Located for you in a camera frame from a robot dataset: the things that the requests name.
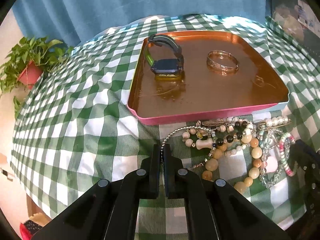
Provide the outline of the black green smartwatch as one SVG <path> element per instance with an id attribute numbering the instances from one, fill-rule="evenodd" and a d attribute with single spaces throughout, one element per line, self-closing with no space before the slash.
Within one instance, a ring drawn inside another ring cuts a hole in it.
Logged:
<path id="1" fill-rule="evenodd" d="M 149 52 L 149 45 L 162 47 L 165 46 L 172 50 L 175 59 L 154 60 Z M 150 66 L 150 70 L 155 77 L 161 79 L 179 78 L 184 71 L 184 56 L 182 48 L 175 40 L 164 34 L 153 34 L 148 37 L 148 42 L 144 48 L 144 57 Z"/>

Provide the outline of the red floral cushion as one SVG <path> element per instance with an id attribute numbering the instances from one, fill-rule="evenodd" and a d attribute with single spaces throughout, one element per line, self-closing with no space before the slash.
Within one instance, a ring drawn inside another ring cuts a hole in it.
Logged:
<path id="1" fill-rule="evenodd" d="M 20 234 L 22 240 L 31 240 L 33 235 L 40 231 L 42 226 L 33 222 L 32 220 L 27 220 L 25 223 L 20 224 Z"/>

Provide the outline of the green white checkered tablecloth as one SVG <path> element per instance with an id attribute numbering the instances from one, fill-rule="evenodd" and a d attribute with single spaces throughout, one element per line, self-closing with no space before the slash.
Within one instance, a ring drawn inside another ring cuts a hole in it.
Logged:
<path id="1" fill-rule="evenodd" d="M 166 17 L 127 25 L 74 49 L 68 62 L 33 87 L 16 119 L 10 166 L 27 194 L 51 218 L 100 178 L 122 179 L 140 167 L 153 145 L 194 124 L 145 126 L 127 109 L 143 39 L 183 30 L 229 31 L 244 38 L 276 70 L 290 91 L 282 111 L 245 117 L 254 122 L 287 115 L 288 131 L 319 150 L 319 63 L 270 18 Z M 285 172 L 276 185 L 259 179 L 245 197 L 282 229 L 306 212 L 304 172 Z M 188 239 L 182 199 L 141 200 L 135 239 Z"/>

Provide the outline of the copper tray with pink rim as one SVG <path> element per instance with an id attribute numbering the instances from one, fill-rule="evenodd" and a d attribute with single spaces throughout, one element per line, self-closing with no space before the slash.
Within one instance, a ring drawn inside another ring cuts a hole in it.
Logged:
<path id="1" fill-rule="evenodd" d="M 238 35 L 224 31 L 172 31 L 181 46 L 184 71 L 175 79 L 159 79 L 140 54 L 127 103 L 146 125 L 225 118 L 281 110 L 289 90 L 271 65 Z M 236 58 L 238 70 L 220 74 L 207 66 L 210 51 Z"/>

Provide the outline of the clear plastic storage bin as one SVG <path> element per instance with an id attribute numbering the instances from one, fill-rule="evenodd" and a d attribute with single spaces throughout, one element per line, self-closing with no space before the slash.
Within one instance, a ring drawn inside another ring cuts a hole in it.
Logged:
<path id="1" fill-rule="evenodd" d="M 266 13 L 319 61 L 319 9 L 312 0 L 266 0 Z"/>

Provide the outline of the green plant in red pot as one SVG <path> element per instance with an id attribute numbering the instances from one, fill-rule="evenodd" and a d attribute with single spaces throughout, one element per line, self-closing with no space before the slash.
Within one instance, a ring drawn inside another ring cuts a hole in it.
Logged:
<path id="1" fill-rule="evenodd" d="M 71 57 L 73 46 L 48 37 L 22 37 L 1 64 L 1 95 L 18 87 L 31 90 L 41 75 L 59 69 Z"/>

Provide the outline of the blue curtain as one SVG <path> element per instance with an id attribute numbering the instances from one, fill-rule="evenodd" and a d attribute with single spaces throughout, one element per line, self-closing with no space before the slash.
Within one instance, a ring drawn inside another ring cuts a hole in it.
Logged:
<path id="1" fill-rule="evenodd" d="M 76 46 L 110 27 L 153 15 L 210 14 L 264 22 L 270 0 L 17 0 L 12 7 L 26 37 Z"/>

